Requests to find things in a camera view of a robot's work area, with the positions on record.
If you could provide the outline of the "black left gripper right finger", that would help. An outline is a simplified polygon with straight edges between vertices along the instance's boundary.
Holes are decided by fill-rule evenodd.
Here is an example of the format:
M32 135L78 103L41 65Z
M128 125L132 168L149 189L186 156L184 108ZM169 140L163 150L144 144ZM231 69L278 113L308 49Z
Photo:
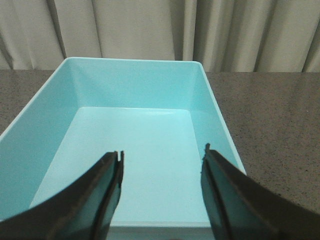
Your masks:
M217 240L318 240L320 216L276 195L205 146L201 189Z

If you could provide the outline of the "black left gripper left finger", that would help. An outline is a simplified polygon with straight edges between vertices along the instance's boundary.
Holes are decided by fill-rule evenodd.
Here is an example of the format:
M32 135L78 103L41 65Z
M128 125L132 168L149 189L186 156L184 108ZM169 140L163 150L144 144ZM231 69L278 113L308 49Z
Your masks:
M119 204L124 152L107 152L72 184L0 223L2 240L104 240Z

